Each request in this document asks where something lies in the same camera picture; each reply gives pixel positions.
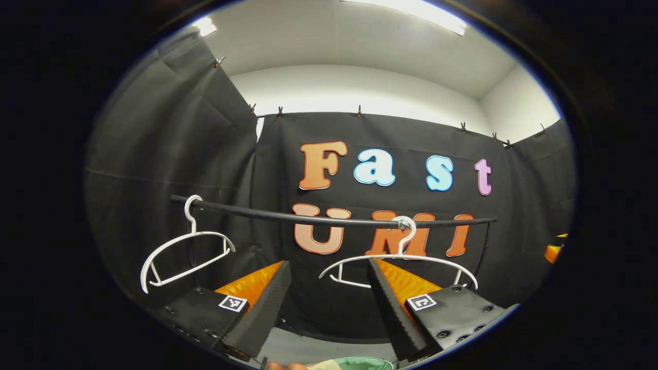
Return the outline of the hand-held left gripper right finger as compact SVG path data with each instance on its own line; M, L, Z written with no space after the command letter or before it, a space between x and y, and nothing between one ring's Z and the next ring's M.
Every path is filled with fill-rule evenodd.
M474 339L512 314L467 287L439 287L378 258L367 278L398 360L420 360Z

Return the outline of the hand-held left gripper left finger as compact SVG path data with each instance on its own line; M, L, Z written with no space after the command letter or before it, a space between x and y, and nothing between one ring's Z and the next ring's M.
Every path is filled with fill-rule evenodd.
M199 347L251 360L277 324L290 283L290 264L281 261L216 290L191 290L156 309L154 316Z

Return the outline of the green laundry hamper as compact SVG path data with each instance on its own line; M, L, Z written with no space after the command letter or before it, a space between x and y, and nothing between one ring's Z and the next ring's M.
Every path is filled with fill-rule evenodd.
M346 357L333 360L340 370L396 370L393 363L372 357Z

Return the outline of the white plastic hanger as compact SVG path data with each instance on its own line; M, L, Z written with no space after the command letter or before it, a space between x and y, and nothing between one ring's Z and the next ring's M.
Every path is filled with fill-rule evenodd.
M411 239L415 237L417 234L418 230L418 224L413 221L411 218L408 216L397 216L393 218L393 221L395 221L400 229L409 229L410 233L409 235L403 237L401 241L398 243L398 251L397 253L388 253L388 254L374 254L374 255L364 255L364 256L356 256L356 257L349 257L349 258L343 258L342 260L339 260L338 262L335 262L332 265L329 265L324 271L322 271L319 274L319 279L323 278L325 275L329 274L329 272L337 268L338 269L338 276L334 276L332 274L329 274L329 277L332 281L335 283L339 284L347 284L350 286L355 286L355 287L360 287L360 288L366 288L366 289L371 289L370 284L362 284L362 283L355 283L353 281L348 281L342 277L343 274L343 265L345 265L348 262L357 262L361 260L366 260L367 258L380 258L383 260L384 258L402 258L402 260L408 260L411 258L412 260L418 260L422 262L433 262L433 263L440 263L443 265L447 265L453 268L456 268L458 270L458 273L456 274L454 278L454 283L458 283L461 276L465 274L471 279L471 282L475 288L475 290L479 289L479 281L475 274L465 267L463 265L459 265L458 263L454 262L449 262L448 260L445 260L444 258L436 258L436 257L428 257L428 256L420 256L420 255L406 255L405 254L405 249L404 245L407 244L407 242L410 242Z
M214 232L214 231L199 231L197 229L197 221L195 217L191 214L191 206L193 202L195 201L201 201L202 197L198 195L190 196L187 199L185 199L184 203L184 215L187 221L190 223L190 232L174 237L173 239L165 242L164 244L158 246L155 250L153 250L150 255L146 258L145 262L143 263L141 267L141 271L139 273L139 284L141 286L141 290L148 294L149 293L149 286L155 286L155 287L162 287L164 285L167 285L169 283L173 283L174 281L178 281L179 279L183 279L184 277L191 275L197 271L200 271L201 269L211 265L212 263L218 262L221 258L224 258L231 253L235 254L236 253L236 248L233 242L224 234L221 234L219 232ZM162 279L160 278L157 268L155 267L154 264L154 259L160 255L163 251L165 251L167 248L174 246L174 244L182 241L187 241L188 239L192 239L193 237L200 237L200 236L216 236L220 237L222 241L222 252L217 255L216 257L211 258L210 260L207 260L206 262L196 265L194 267L191 267L190 269L181 272L177 275L174 275L172 277Z

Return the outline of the black clothes rack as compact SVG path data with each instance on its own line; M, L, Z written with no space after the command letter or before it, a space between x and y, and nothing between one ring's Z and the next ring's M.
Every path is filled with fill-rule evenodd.
M330 226L330 227L361 227L371 229L398 229L395 221L379 221L379 220L364 220L364 219L340 219L330 218L328 216L304 216L286 214L282 212L265 211L261 209L240 208L237 206L229 206L221 203L211 203L204 200L197 200L192 204L193 208L206 209L214 213L224 213L234 216L242 216L249 219L268 220L268 221L283 221L292 223L294 225L303 226ZM447 227L457 226L474 226L485 224L487 229L490 228L492 223L498 221L498 218L477 218L470 220L440 220L440 221L420 221L418 229L444 229Z

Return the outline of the black backdrop cloth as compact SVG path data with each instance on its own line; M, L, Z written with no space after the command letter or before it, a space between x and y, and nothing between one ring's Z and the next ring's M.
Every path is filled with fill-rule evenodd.
M463 37L472 39L471 56L493 58L503 70L490 92L521 64L474 31ZM239 71L232 55L212 66L212 56L197 35L167 40L125 75L94 123L84 167L89 223L130 300L155 310L195 286L218 289L286 260L292 282L280 316L292 330L339 343L388 341L369 289L319 274L343 258L395 253L401 230L294 226L195 209L198 227L228 236L236 253L146 294L139 274L148 255L190 229L172 195L350 219L496 217L489 229L419 229L405 254L463 265L494 304L519 304L538 289L550 268L546 246L573 219L579 178L566 119L511 143L472 133L465 123L281 107L258 116L228 78L268 68ZM449 266L411 258L396 264L442 286L456 275Z

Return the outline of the row of black clips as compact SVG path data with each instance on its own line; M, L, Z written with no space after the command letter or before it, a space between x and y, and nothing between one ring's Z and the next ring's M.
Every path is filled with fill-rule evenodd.
M422 120L516 143L561 119L546 89L516 65L490 92L474 99L392 71L347 65L279 66L228 78L258 116L352 113Z

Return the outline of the ceiling light panel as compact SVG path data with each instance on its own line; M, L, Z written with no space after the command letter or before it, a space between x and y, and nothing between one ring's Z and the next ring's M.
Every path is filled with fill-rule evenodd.
M199 31L199 35L202 38L205 38L208 35L210 35L210 34L217 31L216 26L214 25L214 23L212 22L211 17L209 17L209 16L197 19L192 24L192 26L197 28L197 30Z

